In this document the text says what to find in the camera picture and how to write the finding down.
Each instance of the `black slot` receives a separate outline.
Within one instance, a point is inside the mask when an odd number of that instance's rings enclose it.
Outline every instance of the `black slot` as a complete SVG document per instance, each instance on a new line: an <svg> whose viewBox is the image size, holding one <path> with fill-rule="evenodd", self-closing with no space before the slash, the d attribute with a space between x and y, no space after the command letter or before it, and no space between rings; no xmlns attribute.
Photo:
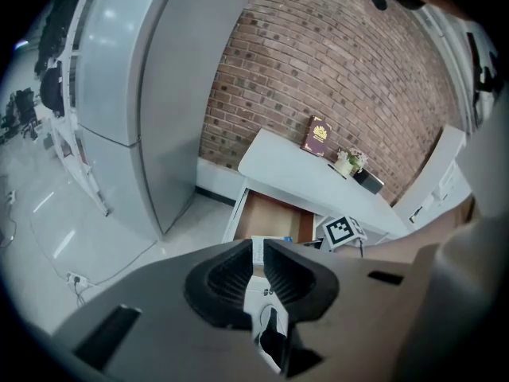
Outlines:
<svg viewBox="0 0 509 382"><path fill-rule="evenodd" d="M118 306L80 344L74 354L92 368L103 370L140 314L139 310Z"/></svg>
<svg viewBox="0 0 509 382"><path fill-rule="evenodd" d="M367 277L379 280L380 282L394 284L395 286L399 286L404 279L403 276L394 275L385 271L372 271Z"/></svg>

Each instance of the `open drawer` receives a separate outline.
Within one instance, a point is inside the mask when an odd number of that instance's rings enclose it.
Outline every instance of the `open drawer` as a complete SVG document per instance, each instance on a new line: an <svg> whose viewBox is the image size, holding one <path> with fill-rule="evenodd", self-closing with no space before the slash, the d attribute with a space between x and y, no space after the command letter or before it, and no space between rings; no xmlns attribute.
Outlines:
<svg viewBox="0 0 509 382"><path fill-rule="evenodd" d="M295 244L315 236L315 215L294 205L246 189L231 214L223 242L256 236L291 236Z"/></svg>

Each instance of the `power strip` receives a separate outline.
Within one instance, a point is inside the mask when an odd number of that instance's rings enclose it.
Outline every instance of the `power strip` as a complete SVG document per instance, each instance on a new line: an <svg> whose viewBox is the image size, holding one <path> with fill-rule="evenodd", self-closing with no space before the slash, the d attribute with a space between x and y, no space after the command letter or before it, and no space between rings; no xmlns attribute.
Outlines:
<svg viewBox="0 0 509 382"><path fill-rule="evenodd" d="M88 279L85 276L77 275L76 273L72 273L71 271L67 272L67 283L71 285L75 285L76 287L88 287L90 283L88 282Z"/></svg>

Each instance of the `book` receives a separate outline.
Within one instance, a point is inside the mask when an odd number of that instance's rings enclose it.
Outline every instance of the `book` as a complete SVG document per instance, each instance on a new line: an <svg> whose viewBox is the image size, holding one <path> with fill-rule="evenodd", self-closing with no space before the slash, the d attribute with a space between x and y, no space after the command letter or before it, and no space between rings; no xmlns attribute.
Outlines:
<svg viewBox="0 0 509 382"><path fill-rule="evenodd" d="M331 125L317 116L310 116L308 131L304 137L301 148L311 154L323 157L327 150L328 138L331 131Z"/></svg>

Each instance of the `gray refrigerator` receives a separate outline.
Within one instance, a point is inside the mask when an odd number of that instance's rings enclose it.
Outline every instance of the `gray refrigerator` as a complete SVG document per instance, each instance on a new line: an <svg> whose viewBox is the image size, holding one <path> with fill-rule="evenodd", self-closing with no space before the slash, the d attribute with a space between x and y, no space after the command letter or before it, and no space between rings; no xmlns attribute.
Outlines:
<svg viewBox="0 0 509 382"><path fill-rule="evenodd" d="M111 218L149 239L192 197L208 95L245 3L87 2L76 63L85 154Z"/></svg>

